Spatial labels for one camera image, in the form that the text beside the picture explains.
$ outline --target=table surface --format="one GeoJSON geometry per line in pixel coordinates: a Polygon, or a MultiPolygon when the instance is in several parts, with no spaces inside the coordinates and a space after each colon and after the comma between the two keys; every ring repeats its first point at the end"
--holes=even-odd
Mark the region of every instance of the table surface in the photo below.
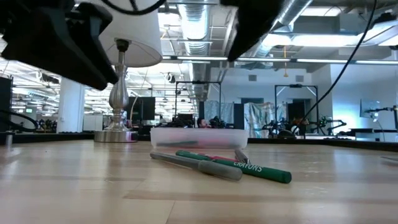
{"type": "Polygon", "coordinates": [[[380,158],[393,152],[250,144],[253,164],[292,172],[280,184],[219,179],[153,160],[151,150],[149,142],[0,147],[1,223],[398,223],[398,162],[380,158]]]}

